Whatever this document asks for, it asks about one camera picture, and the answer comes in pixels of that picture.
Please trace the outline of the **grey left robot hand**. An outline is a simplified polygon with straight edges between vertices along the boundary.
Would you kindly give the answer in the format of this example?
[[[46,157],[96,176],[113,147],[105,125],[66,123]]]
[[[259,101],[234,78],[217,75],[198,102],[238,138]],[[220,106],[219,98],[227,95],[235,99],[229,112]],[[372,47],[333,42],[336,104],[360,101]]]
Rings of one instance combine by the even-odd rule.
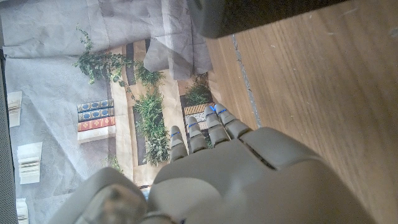
[[[223,105],[171,129],[170,162],[144,194],[113,168],[84,181],[52,223],[374,223],[316,152],[272,128],[251,129]]]

